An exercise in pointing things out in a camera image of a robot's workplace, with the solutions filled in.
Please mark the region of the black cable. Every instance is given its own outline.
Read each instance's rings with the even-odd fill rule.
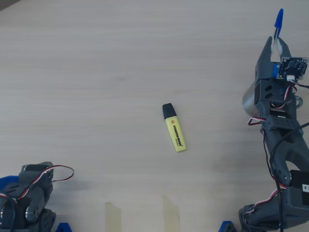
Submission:
[[[265,134],[264,129],[261,129],[261,130],[262,130],[262,134],[263,134],[263,147],[264,147],[264,151],[265,151],[265,154],[266,154],[266,163],[267,163],[269,174],[270,174],[270,176],[272,176],[272,173],[271,173],[271,170],[270,170],[270,165],[269,165],[269,162],[268,162],[268,153],[267,153],[266,146],[265,146],[266,134]]]
[[[15,203],[14,203],[13,199],[6,192],[3,192],[3,191],[0,190],[0,193],[5,195],[8,198],[8,200],[11,202],[11,204],[12,204],[13,218],[12,218],[12,224],[11,224],[11,232],[13,232],[13,230],[14,230],[14,221],[15,221],[15,216],[16,216]]]
[[[303,88],[309,88],[309,86],[305,86],[305,85],[301,85],[301,84],[297,84],[298,86],[300,87],[303,87]]]
[[[283,232],[283,223],[284,223],[284,220],[283,220],[282,195],[281,195],[281,189],[280,189],[280,185],[279,185],[279,180],[278,180],[277,173],[275,173],[274,177],[275,177],[275,182],[276,182],[276,186],[277,186],[277,190],[278,190],[280,232]]]
[[[300,129],[303,129],[304,127],[309,126],[309,122],[305,123],[302,126],[296,127],[290,132],[286,133],[283,137],[281,137],[277,143],[275,144],[274,148],[271,151],[270,159],[273,160],[275,156],[275,151],[278,148],[278,146],[282,143],[283,140],[285,140],[288,136],[291,134],[299,131]],[[280,214],[280,232],[283,232],[283,207],[282,207],[282,196],[281,196],[281,190],[280,190],[280,185],[279,185],[279,177],[276,172],[274,172],[274,177],[276,181],[276,186],[278,190],[278,202],[279,202],[279,214]]]
[[[283,142],[283,140],[285,140],[288,136],[290,136],[291,134],[295,133],[296,131],[299,131],[300,129],[303,129],[304,127],[309,126],[309,122],[305,123],[302,126],[296,127],[293,130],[291,130],[290,132],[286,133],[283,137],[281,137],[278,142],[274,145],[274,148],[272,149],[271,153],[270,153],[270,159],[274,159],[274,155],[275,155],[275,151],[278,148],[278,146]]]

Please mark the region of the blue clamp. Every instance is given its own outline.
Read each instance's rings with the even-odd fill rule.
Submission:
[[[18,182],[18,176],[17,175],[9,175],[6,177],[0,178],[0,190],[4,189],[5,186],[9,183],[17,183]]]
[[[231,221],[224,221],[222,222],[219,232],[236,232],[236,229]]]
[[[68,223],[60,223],[56,232],[72,232],[72,230]]]

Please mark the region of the circuit board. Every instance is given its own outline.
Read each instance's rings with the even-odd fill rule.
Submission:
[[[288,75],[295,76],[295,80],[302,80],[308,65],[308,58],[282,57],[277,79],[286,79]]]

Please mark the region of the red white black wire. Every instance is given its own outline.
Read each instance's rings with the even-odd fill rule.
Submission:
[[[29,192],[30,186],[32,186],[32,185],[34,185],[35,183],[37,183],[45,173],[47,173],[48,171],[53,170],[53,169],[55,169],[55,168],[58,168],[58,167],[64,167],[64,168],[71,169],[71,170],[72,170],[72,175],[69,176],[69,177],[66,178],[66,179],[62,179],[62,180],[53,180],[52,182],[63,182],[63,181],[68,181],[68,180],[72,179],[72,177],[74,176],[74,169],[72,169],[71,167],[64,166],[64,165],[54,165],[54,166],[48,167],[48,168],[46,168],[43,172],[41,172],[41,174],[38,176],[38,178],[36,178],[34,181],[31,182],[31,184],[29,185],[29,187],[23,192],[23,194],[21,194],[21,196],[20,196],[19,198],[17,198],[17,200],[20,200],[20,199],[22,199],[24,196],[26,196],[26,194]]]
[[[270,167],[269,167],[269,163],[268,163],[268,154],[267,154],[266,144],[265,144],[266,134],[265,134],[265,130],[264,129],[262,129],[262,134],[263,134],[263,147],[264,147],[264,150],[265,150],[265,153],[266,153],[266,159],[267,159],[267,165],[268,165],[269,173],[271,175],[271,178],[273,178],[275,180],[273,174],[271,173],[271,170],[270,170]],[[286,189],[286,186],[284,186],[283,184],[279,183],[279,185],[280,185],[280,188],[282,190]],[[257,206],[259,206],[261,204],[264,204],[264,203],[267,203],[267,202],[270,202],[277,194],[278,194],[278,190],[275,189],[268,199],[255,203],[254,204],[254,208],[251,211],[246,212],[244,215],[247,215],[247,214],[250,214],[250,213],[254,213],[254,211],[255,211]]]
[[[285,91],[285,94],[284,94],[284,103],[283,103],[283,105],[281,105],[281,106],[275,106],[273,103],[271,104],[271,106],[272,106],[272,108],[273,109],[281,109],[281,108],[283,108],[284,106],[285,106],[285,101],[286,101],[286,99],[288,98],[288,95],[289,95],[289,92],[290,92],[290,89],[294,89],[295,90],[295,92],[297,92],[297,88],[296,87],[294,87],[294,86],[288,86],[287,87],[287,89],[286,89],[286,91]]]
[[[249,126],[252,126],[252,125],[256,125],[256,124],[261,124],[261,122],[266,122],[266,119],[260,118],[260,117],[251,117],[251,118],[249,118],[249,121],[247,122],[247,124]]]

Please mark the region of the blue plastic part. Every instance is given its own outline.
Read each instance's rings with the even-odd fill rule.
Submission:
[[[282,20],[283,20],[283,9],[279,11],[277,19],[276,19],[276,23],[275,23],[275,27],[279,28],[277,37],[279,37],[280,31],[282,28]]]
[[[272,76],[271,76],[272,78],[277,78],[279,69],[280,69],[280,64],[274,64],[274,69],[273,69]]]
[[[72,230],[68,223],[60,223],[56,232],[72,232]]]
[[[17,175],[9,175],[6,177],[0,178],[0,190],[4,189],[5,186],[9,183],[16,183],[18,182],[18,176]]]
[[[221,225],[221,227],[219,229],[219,232],[222,232],[224,230],[224,228],[226,227],[226,225],[228,225],[228,224],[232,224],[233,225],[233,223],[231,221],[224,221],[224,222],[222,222],[222,225]]]

